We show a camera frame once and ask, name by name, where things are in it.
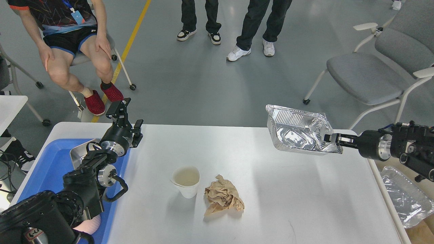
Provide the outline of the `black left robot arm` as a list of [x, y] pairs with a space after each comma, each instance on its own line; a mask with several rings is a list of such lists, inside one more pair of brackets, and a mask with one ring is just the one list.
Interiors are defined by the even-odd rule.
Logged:
[[104, 201], [116, 201], [129, 189], [114, 163], [143, 138], [143, 120], [133, 126], [128, 120], [130, 101], [110, 105], [106, 117], [112, 126], [102, 139], [84, 144], [86, 154], [64, 174], [63, 190], [43, 190], [1, 212], [2, 244], [77, 244], [81, 239], [94, 243], [91, 234], [74, 227], [98, 216]]

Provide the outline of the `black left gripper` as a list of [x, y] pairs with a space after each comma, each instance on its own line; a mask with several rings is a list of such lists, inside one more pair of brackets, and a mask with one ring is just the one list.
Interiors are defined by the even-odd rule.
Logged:
[[143, 138], [141, 126], [143, 120], [137, 120], [134, 127], [128, 121], [127, 106], [131, 98], [111, 103], [105, 116], [113, 120], [113, 125], [107, 130], [99, 145], [103, 150], [111, 151], [118, 157], [124, 156], [129, 148], [138, 147]]

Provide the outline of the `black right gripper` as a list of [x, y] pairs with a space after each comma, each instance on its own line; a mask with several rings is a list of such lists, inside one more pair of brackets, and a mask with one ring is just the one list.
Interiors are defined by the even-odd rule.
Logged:
[[358, 149], [359, 154], [366, 159], [386, 161], [392, 155], [390, 150], [392, 135], [379, 131], [364, 131], [360, 136], [341, 133], [325, 134], [324, 141]]

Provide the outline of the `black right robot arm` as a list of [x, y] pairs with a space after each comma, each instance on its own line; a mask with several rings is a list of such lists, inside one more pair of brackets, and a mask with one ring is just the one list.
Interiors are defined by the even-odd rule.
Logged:
[[367, 130], [359, 136], [333, 133], [325, 135], [326, 142], [356, 148], [366, 159], [386, 161], [390, 157], [415, 171], [415, 181], [434, 180], [433, 127], [397, 122], [378, 130]]

